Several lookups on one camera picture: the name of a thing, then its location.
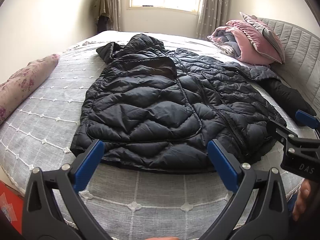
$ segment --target headboard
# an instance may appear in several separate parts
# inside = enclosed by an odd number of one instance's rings
[[[280,75],[320,116],[320,38],[291,23],[264,18],[284,46],[285,64],[273,63],[272,70]]]

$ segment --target white wall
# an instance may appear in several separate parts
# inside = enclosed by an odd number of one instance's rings
[[[93,0],[5,0],[0,7],[0,83],[28,62],[96,33]]]
[[[124,32],[164,33],[194,38],[197,16],[161,8],[128,9],[121,0],[121,28]]]
[[[320,27],[304,0],[230,0],[228,19],[242,19],[239,11],[289,22],[320,37]]]

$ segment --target cardboard box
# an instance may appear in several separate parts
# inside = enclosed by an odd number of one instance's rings
[[[14,228],[22,233],[23,196],[0,180],[0,208]]]

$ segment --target metal bolt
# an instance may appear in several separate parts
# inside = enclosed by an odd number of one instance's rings
[[[40,168],[39,167],[35,167],[33,170],[32,170],[32,173],[36,174],[40,171]]]
[[[279,170],[277,168],[272,168],[271,171],[274,173],[274,174],[278,174]]]
[[[251,165],[249,163],[242,163],[242,168],[244,168],[245,170],[249,170],[251,168]]]
[[[70,169],[70,164],[69,163],[66,163],[66,164],[63,164],[62,166],[61,166],[61,169],[62,170],[64,170],[64,171],[67,171],[67,170],[69,170]]]

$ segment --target mattress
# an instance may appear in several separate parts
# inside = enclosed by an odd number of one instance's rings
[[[69,147],[80,124],[85,93],[106,66],[95,50],[110,41],[126,44],[135,34],[106,31],[62,52],[49,78],[0,126],[0,165],[22,193],[34,167],[49,171],[75,159]],[[146,34],[163,41],[167,49],[180,47],[223,62],[238,62],[208,41]],[[299,137],[316,138],[313,130],[297,127],[262,88],[252,85],[284,117],[289,129]],[[261,170],[277,167],[289,198],[302,178],[280,168],[282,155],[282,145],[276,143],[253,166]],[[54,193],[65,221],[74,226],[61,195],[57,190]],[[121,240],[155,236],[199,238],[221,213],[231,194],[217,173],[153,174],[105,164],[98,166],[86,190],[79,193],[98,223],[113,238]],[[245,222],[256,194],[252,193],[237,226]]]

